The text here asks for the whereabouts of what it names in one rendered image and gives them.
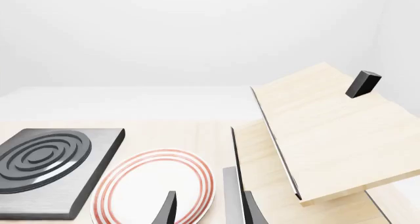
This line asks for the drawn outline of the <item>small black block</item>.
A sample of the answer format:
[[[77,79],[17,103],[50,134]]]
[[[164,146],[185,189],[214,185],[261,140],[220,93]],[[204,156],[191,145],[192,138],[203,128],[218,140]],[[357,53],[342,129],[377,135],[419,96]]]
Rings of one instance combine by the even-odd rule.
[[[370,93],[381,78],[382,76],[379,74],[362,70],[351,83],[345,94],[353,99]]]

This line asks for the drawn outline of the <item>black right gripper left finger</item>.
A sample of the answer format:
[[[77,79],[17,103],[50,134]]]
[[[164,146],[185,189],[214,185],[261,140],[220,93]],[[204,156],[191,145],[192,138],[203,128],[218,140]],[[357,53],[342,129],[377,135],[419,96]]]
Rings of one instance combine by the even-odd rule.
[[[175,224],[177,214],[177,194],[174,190],[168,192],[160,211],[152,224]]]

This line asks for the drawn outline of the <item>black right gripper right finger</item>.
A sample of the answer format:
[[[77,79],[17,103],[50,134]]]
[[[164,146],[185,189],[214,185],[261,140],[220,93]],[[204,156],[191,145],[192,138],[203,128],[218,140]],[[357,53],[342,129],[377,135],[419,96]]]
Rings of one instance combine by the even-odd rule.
[[[251,191],[246,190],[245,197],[249,207],[249,216],[252,219],[252,224],[268,224],[264,215],[260,211]]]

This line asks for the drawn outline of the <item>flat black stove plate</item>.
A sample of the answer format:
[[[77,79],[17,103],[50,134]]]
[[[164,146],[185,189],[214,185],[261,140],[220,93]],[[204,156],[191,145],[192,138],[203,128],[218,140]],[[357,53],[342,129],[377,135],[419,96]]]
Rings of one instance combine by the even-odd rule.
[[[0,220],[73,220],[125,138],[122,128],[23,129],[0,145]]]

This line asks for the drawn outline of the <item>white plate with red rings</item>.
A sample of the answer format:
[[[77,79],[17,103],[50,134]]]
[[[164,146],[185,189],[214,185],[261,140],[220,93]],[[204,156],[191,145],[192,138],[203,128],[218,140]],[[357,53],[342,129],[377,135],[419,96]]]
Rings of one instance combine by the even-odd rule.
[[[171,191],[177,196],[174,224],[198,224],[212,205],[216,180],[206,162],[191,152],[141,152],[100,180],[91,199],[92,222],[152,224]]]

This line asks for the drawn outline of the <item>pale wooden cabinet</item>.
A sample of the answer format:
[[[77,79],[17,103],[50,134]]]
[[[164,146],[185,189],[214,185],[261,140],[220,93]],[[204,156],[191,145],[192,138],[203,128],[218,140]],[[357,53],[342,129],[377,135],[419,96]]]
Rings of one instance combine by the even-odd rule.
[[[323,63],[251,88],[234,145],[268,224],[420,224],[420,118],[353,81]]]

